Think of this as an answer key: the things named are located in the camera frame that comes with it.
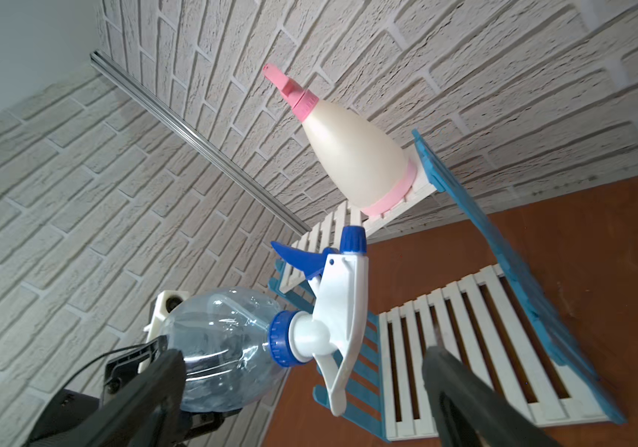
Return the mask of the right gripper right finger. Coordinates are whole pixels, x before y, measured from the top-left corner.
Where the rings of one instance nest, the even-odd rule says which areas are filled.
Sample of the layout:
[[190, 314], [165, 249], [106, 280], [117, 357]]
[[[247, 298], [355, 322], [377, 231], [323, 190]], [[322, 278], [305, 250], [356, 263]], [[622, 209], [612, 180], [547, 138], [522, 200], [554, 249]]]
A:
[[443, 346], [427, 348], [424, 388], [444, 446], [557, 446]]

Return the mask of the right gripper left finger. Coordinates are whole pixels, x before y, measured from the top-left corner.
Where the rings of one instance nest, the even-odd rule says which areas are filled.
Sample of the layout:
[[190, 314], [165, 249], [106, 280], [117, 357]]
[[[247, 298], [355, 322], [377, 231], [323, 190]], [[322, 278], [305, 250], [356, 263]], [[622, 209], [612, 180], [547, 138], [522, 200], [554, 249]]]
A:
[[185, 443], [181, 414], [185, 364], [181, 352], [163, 353], [102, 404], [60, 389], [37, 419], [26, 446], [178, 446]]

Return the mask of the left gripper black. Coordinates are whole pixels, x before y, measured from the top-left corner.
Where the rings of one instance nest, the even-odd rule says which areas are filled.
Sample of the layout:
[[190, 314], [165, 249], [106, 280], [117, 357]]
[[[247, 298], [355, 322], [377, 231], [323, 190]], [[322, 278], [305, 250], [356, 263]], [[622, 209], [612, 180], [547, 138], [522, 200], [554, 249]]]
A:
[[[103, 390], [97, 399], [105, 404], [114, 398], [122, 387], [140, 375], [138, 365], [144, 359], [149, 359], [154, 351], [155, 348], [150, 344], [144, 344], [116, 349], [95, 358], [94, 361], [100, 361], [112, 354], [116, 355], [116, 358], [109, 361], [105, 367]], [[187, 428], [183, 430], [185, 443], [178, 446], [184, 446], [188, 441], [219, 430], [226, 419], [238, 413], [237, 410], [226, 413], [189, 413], [181, 410], [181, 414], [187, 418]]]

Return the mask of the clear blue spray bottle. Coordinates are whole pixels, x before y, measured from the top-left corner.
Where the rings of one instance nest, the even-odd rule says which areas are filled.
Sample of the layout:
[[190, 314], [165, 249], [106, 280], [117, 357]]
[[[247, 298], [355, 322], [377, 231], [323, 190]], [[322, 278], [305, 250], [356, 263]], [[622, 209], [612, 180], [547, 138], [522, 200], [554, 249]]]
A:
[[313, 310], [284, 310], [267, 295], [239, 287], [196, 295], [176, 307], [160, 333], [185, 361], [184, 411], [241, 409], [276, 387], [285, 370], [315, 362], [330, 410], [345, 413], [346, 387], [367, 325], [366, 231], [344, 227], [339, 248], [322, 253], [279, 242], [272, 247], [304, 273], [315, 294]]

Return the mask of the blue white wooden shelf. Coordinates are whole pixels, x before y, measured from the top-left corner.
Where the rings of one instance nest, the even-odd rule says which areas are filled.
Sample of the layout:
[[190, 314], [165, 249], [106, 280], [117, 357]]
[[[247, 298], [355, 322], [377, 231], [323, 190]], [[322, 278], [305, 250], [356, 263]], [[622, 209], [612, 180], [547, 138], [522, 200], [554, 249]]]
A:
[[[341, 416], [383, 441], [438, 437], [421, 367], [427, 348], [443, 346], [537, 428], [610, 421], [625, 416], [600, 384], [576, 339], [561, 322], [521, 257], [423, 137], [410, 158], [422, 173], [389, 212], [363, 220], [341, 203], [324, 221], [288, 245], [308, 253], [338, 249], [344, 227], [366, 237], [433, 192], [449, 195], [485, 237], [496, 264], [373, 314], [346, 387]], [[304, 273], [280, 256], [273, 292], [310, 312], [315, 294]]]

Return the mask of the white pink spray bottle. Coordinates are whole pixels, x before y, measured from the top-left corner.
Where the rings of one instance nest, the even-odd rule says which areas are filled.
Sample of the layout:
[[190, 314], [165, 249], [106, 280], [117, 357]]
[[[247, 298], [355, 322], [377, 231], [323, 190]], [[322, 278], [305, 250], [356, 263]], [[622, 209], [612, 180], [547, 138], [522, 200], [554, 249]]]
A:
[[262, 73], [290, 106], [315, 156], [350, 204], [372, 218], [406, 196], [418, 175], [417, 165], [384, 131], [320, 99], [273, 64], [264, 65]]

